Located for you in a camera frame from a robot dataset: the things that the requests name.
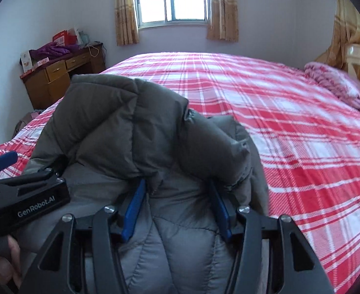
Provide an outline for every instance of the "window frame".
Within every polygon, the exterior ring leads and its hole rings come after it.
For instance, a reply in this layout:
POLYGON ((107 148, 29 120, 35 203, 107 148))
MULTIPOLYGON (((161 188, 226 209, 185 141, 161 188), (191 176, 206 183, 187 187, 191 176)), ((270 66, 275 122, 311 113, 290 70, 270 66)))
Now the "window frame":
POLYGON ((150 27, 156 27, 156 26, 167 26, 167 25, 206 25, 208 21, 208 17, 210 14, 210 5, 211 0, 204 0, 204 8, 205 8, 205 18, 204 20, 200 19, 176 19, 175 18, 175 4, 174 0, 171 0, 171 9, 172 9, 172 19, 167 20, 167 6, 166 6, 166 0, 163 1, 164 3, 164 11, 165 11, 165 20, 164 21, 153 21, 153 22, 142 22, 142 16, 141 16, 141 7, 140 7, 140 1, 135 1, 135 10, 136 10, 136 21, 138 23, 138 28, 150 28, 150 27))

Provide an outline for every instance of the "blue gripper pad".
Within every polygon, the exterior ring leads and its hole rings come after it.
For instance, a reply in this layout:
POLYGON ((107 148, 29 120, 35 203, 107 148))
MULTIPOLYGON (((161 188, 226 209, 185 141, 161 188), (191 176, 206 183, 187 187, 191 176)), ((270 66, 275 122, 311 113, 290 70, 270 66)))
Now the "blue gripper pad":
POLYGON ((232 239, 232 231, 230 229, 230 217, 213 181, 209 182, 209 196, 211 201, 211 208, 217 221, 220 234, 223 237, 224 241, 228 243, 232 239))
POLYGON ((128 205, 126 214, 124 215, 124 227, 122 230, 122 242, 126 243, 134 234, 136 219, 138 218, 139 210, 142 201, 146 194, 146 181, 142 179, 139 187, 135 191, 134 197, 128 205))
POLYGON ((10 167, 18 161, 18 154, 16 151, 6 152, 0 156, 0 171, 10 167))

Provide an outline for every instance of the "human hand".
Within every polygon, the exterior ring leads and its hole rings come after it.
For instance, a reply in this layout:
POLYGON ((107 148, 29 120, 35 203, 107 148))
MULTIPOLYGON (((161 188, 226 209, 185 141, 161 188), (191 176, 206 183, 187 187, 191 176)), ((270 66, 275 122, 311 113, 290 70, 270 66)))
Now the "human hand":
POLYGON ((19 288, 22 283, 20 263, 21 249, 18 242, 10 235, 8 236, 8 244, 11 250, 11 263, 0 256, 0 284, 5 285, 13 279, 15 285, 19 288))

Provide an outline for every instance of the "pink fluffy blanket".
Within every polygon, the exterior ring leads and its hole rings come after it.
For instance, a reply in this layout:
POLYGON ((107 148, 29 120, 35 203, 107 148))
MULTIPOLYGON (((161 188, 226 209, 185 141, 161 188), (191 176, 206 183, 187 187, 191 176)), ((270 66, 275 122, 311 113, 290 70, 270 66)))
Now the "pink fluffy blanket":
POLYGON ((360 111, 360 81, 348 73, 318 62, 305 65, 305 73, 342 102, 360 111))

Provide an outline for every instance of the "red plaid bedsheet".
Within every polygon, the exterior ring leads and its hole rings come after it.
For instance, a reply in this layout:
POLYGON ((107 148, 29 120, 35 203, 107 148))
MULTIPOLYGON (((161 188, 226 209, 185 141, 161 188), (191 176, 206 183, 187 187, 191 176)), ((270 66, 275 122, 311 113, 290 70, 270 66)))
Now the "red plaid bedsheet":
MULTIPOLYGON (((206 116, 231 114, 258 147, 270 187, 270 214, 291 215, 315 249, 337 293, 360 274, 360 113, 303 71, 225 54, 137 55, 104 74, 142 77, 187 97, 206 116)), ((0 154, 20 175, 57 103, 0 154)))

